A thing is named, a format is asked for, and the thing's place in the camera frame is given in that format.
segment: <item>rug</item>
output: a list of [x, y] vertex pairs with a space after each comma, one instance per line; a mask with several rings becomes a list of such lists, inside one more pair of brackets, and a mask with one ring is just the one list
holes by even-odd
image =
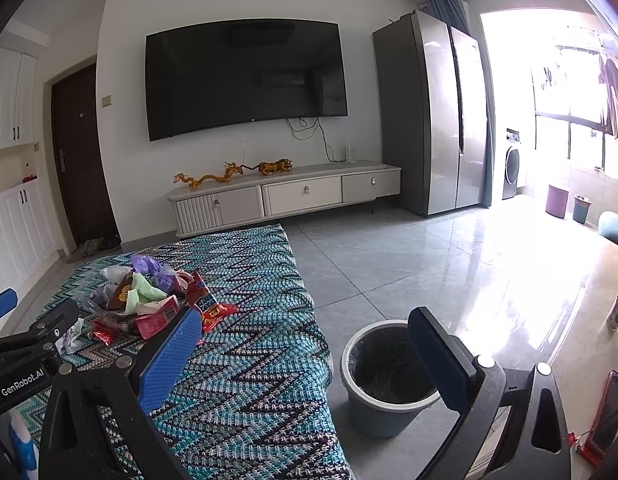
[[[218, 300], [239, 307], [202, 337], [164, 405], [150, 413], [190, 475], [353, 478], [327, 407], [331, 353], [282, 227], [204, 235], [142, 253], [174, 269], [200, 268]], [[80, 301], [106, 282], [100, 269], [129, 265], [130, 256], [82, 265], [43, 313], [65, 298]], [[106, 347], [81, 335], [80, 343], [81, 350], [64, 358], [81, 370], [108, 366], [142, 346], [135, 337]], [[36, 444], [50, 390], [18, 407]], [[141, 478], [111, 411], [103, 408], [102, 415], [120, 463]]]

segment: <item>tv stand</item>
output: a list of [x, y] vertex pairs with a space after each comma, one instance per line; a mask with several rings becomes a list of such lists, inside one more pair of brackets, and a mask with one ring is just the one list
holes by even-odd
[[167, 195], [186, 238], [312, 211], [371, 202], [400, 193], [400, 168], [380, 162], [333, 162], [291, 172], [239, 175]]

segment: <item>gray trash bin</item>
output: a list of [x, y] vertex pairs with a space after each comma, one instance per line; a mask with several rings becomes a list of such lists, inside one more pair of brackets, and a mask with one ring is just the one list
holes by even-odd
[[573, 197], [573, 200], [573, 219], [583, 224], [586, 222], [586, 215], [588, 214], [589, 206], [591, 206], [591, 200], [582, 195], [576, 195]]
[[351, 423], [366, 436], [396, 436], [440, 398], [409, 342], [405, 320], [380, 321], [357, 332], [342, 352], [340, 375]]

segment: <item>tv screen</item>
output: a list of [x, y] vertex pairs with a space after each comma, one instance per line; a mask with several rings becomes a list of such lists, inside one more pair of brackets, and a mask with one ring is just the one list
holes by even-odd
[[347, 114], [336, 23], [232, 20], [147, 36], [149, 139]]

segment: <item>purple trash can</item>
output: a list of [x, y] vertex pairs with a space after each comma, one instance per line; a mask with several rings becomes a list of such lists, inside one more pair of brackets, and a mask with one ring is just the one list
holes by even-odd
[[569, 189], [549, 184], [547, 193], [547, 204], [544, 208], [550, 215], [557, 218], [564, 218], [567, 211], [567, 201], [569, 200]]

